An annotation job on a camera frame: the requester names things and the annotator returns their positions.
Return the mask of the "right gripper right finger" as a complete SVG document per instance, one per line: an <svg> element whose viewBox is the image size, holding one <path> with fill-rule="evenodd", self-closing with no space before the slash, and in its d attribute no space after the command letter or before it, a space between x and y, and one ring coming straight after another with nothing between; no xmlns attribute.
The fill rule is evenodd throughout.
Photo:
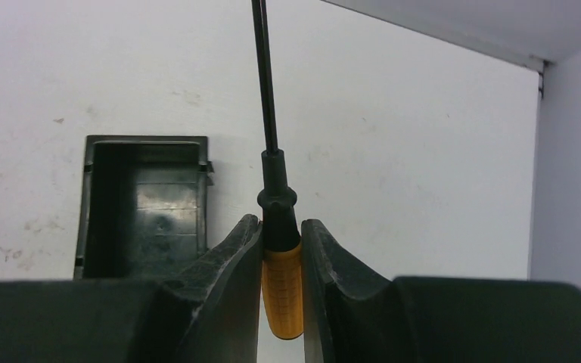
<svg viewBox="0 0 581 363"><path fill-rule="evenodd" d="M309 219L307 362L581 362L581 289L547 281L388 279Z"/></svg>

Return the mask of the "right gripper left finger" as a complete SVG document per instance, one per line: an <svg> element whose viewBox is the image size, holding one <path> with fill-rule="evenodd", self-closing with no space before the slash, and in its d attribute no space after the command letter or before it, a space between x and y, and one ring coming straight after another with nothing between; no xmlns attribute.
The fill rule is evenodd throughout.
<svg viewBox="0 0 581 363"><path fill-rule="evenodd" d="M255 362L262 226L171 278L0 282L0 362Z"/></svg>

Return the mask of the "orange handled screwdriver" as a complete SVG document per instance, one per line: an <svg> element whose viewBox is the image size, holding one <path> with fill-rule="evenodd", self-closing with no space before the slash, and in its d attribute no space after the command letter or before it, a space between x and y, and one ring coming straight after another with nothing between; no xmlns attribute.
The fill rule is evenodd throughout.
<svg viewBox="0 0 581 363"><path fill-rule="evenodd" d="M278 146L266 3L252 1L251 6L266 143L261 154L263 189L257 197L263 211L262 297L273 335L293 340L303 333L297 194L288 185L284 151Z"/></svg>

